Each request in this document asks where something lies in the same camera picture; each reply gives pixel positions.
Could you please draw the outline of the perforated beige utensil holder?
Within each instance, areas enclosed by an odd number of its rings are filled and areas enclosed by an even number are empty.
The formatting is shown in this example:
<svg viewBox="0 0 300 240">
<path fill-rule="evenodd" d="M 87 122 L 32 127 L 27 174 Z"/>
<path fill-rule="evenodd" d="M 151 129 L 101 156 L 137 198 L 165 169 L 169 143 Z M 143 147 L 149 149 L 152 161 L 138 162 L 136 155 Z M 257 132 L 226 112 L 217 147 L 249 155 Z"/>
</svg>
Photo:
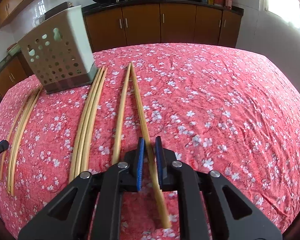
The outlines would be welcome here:
<svg viewBox="0 0 300 240">
<path fill-rule="evenodd" d="M 47 94 L 93 83 L 97 68 L 80 5 L 45 20 L 18 44 Z"/>
</svg>

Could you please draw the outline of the red floral tablecloth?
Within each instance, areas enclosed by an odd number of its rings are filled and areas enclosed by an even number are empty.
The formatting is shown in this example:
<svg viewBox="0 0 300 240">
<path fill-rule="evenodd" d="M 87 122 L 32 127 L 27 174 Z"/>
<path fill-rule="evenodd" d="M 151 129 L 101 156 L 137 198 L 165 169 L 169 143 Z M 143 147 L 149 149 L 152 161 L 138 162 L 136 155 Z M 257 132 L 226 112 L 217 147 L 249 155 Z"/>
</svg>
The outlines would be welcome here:
<svg viewBox="0 0 300 240">
<path fill-rule="evenodd" d="M 133 63 L 149 135 L 194 170 L 219 171 L 281 231 L 300 211 L 300 94 L 266 57 L 185 43 L 100 51 L 107 67 L 90 145 L 89 171 L 111 164 L 126 68 Z M 21 228 L 69 181 L 76 131 L 89 86 L 41 92 L 17 156 L 15 192 L 0 158 L 0 215 Z"/>
</svg>

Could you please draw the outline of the dark cutting board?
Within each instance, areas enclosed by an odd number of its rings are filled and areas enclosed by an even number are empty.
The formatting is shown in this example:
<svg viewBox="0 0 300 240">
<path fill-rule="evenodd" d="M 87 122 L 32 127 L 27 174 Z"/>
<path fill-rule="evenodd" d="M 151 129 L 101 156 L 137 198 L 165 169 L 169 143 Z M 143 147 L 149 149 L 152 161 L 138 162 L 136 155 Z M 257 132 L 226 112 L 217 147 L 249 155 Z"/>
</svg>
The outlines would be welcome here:
<svg viewBox="0 0 300 240">
<path fill-rule="evenodd" d="M 47 11 L 45 14 L 44 14 L 44 18 L 45 20 L 51 18 L 52 16 L 58 14 L 59 12 L 65 10 L 65 9 L 68 9 L 69 7 L 69 2 L 63 2 L 55 7 L 53 7 L 52 9 L 50 9 L 49 11 Z"/>
</svg>

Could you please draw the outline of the brown lower kitchen cabinets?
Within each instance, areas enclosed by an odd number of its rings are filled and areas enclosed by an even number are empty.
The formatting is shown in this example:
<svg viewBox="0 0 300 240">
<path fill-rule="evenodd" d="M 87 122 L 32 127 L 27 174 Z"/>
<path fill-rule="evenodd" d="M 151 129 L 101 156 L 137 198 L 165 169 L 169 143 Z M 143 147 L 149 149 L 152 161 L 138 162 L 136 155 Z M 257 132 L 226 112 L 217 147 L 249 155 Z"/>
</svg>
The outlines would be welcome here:
<svg viewBox="0 0 300 240">
<path fill-rule="evenodd" d="M 130 0 L 82 8 L 92 52 L 152 43 L 198 43 L 234 48 L 242 8 L 182 0 Z M 0 95 L 28 76 L 28 62 L 0 68 Z"/>
</svg>

